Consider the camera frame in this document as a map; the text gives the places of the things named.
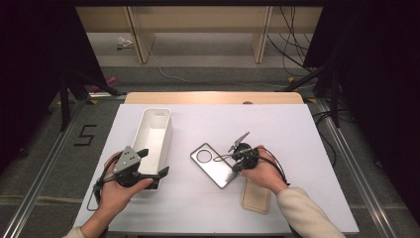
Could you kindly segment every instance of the sleeve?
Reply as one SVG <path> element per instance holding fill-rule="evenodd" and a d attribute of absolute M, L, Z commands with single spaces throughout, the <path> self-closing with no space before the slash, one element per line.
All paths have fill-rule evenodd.
<path fill-rule="evenodd" d="M 63 238 L 85 238 L 80 227 L 73 227 Z"/>
<path fill-rule="evenodd" d="M 283 190 L 277 195 L 277 204 L 289 225 L 302 237 L 345 237 L 302 188 Z"/>

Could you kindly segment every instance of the white tabletop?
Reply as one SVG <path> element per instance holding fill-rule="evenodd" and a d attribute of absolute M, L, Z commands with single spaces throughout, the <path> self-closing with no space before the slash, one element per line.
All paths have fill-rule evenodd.
<path fill-rule="evenodd" d="M 245 179 L 237 176 L 219 188 L 190 159 L 208 143 L 220 155 L 245 132 L 251 146 L 265 145 L 280 161 L 291 186 L 306 190 L 344 233 L 359 232 L 330 161 L 304 104 L 274 105 L 143 105 L 123 104 L 116 115 L 98 167 L 94 185 L 105 161 L 132 145 L 143 111 L 171 111 L 172 138 L 168 150 L 169 174 L 158 191 L 137 194 L 111 223 L 109 230 L 137 234 L 264 235 L 290 233 L 272 194 L 267 214 L 242 208 Z M 86 209 L 92 186 L 86 192 L 74 226 L 82 225 L 92 212 Z M 90 207 L 96 206 L 92 199 Z"/>

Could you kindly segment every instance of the metal plate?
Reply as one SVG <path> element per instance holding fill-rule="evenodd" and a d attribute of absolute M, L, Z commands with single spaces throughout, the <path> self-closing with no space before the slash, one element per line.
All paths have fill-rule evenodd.
<path fill-rule="evenodd" d="M 191 159 L 210 177 L 216 184 L 223 188 L 231 182 L 238 173 L 232 171 L 232 167 L 225 161 L 213 161 L 220 157 L 209 144 L 204 143 L 191 153 Z"/>

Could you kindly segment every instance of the white plastic container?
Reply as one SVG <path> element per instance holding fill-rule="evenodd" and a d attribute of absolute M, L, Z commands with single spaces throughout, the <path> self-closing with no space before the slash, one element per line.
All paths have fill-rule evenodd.
<path fill-rule="evenodd" d="M 167 151 L 172 135 L 170 111 L 164 108 L 148 108 L 143 112 L 133 149 L 149 149 L 142 158 L 139 172 L 144 175 L 157 175 L 166 165 Z"/>

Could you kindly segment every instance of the floor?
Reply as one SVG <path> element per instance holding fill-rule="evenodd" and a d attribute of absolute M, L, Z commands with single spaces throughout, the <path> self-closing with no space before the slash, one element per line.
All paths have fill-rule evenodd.
<path fill-rule="evenodd" d="M 117 50 L 118 38 L 131 40 L 130 34 L 89 34 L 89 39 L 106 77 L 117 76 L 120 84 L 115 88 L 122 91 L 170 91 L 170 90 L 231 90 L 231 91 L 273 91 L 288 85 L 289 79 L 298 79 L 306 70 L 284 59 L 278 50 L 267 42 L 262 63 L 255 63 L 249 35 L 247 34 L 157 34 L 153 54 L 147 63 L 139 64 L 133 49 Z M 307 48 L 311 36 L 297 36 L 302 47 Z M 284 50 L 284 40 L 279 35 L 270 35 L 273 42 Z M 295 47 L 290 45 L 286 52 L 300 61 Z M 307 105 L 315 114 L 323 110 L 328 98 L 312 100 L 314 82 L 298 89 L 308 99 Z M 0 177 L 0 234 L 3 234 L 17 209 L 32 197 L 34 204 L 21 220 L 20 237 L 58 237 L 65 235 L 77 215 L 84 193 L 91 180 L 98 158 L 112 126 L 118 106 L 124 98 L 92 100 L 89 103 L 72 101 L 71 129 L 59 132 L 59 98 L 51 105 L 51 114 L 39 125 L 37 133 L 27 145 L 29 155 L 17 158 Z M 345 98 L 341 106 L 346 107 Z M 360 167 L 360 173 L 367 182 L 370 194 L 364 195 L 365 187 L 355 179 L 349 168 L 348 153 L 340 148 L 334 137 L 335 130 L 328 120 L 319 125 L 320 133 L 326 138 L 325 148 L 331 160 L 337 154 L 334 171 L 342 186 L 349 207 L 358 222 L 361 232 L 347 234 L 347 237 L 420 237 L 420 228 L 408 209 L 395 192 L 381 168 L 374 163 L 370 150 L 357 122 L 348 112 L 340 115 L 340 133 Z M 94 135 L 91 141 L 80 137 Z M 58 145 L 57 138 L 63 138 Z M 46 162 L 51 168 L 46 169 Z M 33 191 L 34 181 L 40 185 L 37 194 Z M 377 225 L 374 210 L 369 201 L 374 201 L 385 213 L 383 229 Z M 108 237 L 125 237 L 109 234 Z"/>

